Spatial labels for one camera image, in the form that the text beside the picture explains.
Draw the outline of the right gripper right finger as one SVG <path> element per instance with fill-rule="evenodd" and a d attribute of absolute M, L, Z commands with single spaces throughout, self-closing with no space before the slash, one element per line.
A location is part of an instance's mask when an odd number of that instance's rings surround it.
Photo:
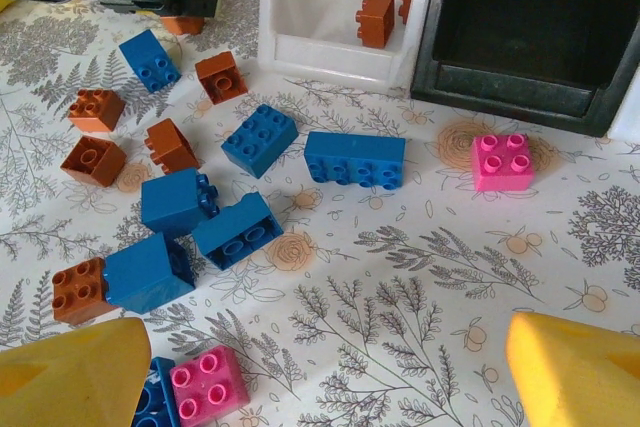
<path fill-rule="evenodd" d="M 506 357 L 532 426 L 637 426 L 639 339 L 538 314 L 512 317 Z"/>

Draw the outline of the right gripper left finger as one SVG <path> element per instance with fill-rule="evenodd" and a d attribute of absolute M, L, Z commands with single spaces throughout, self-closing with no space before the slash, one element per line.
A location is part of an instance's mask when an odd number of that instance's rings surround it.
<path fill-rule="evenodd" d="M 129 426 L 150 365 L 143 322 L 122 318 L 1 353 L 3 426 Z"/>

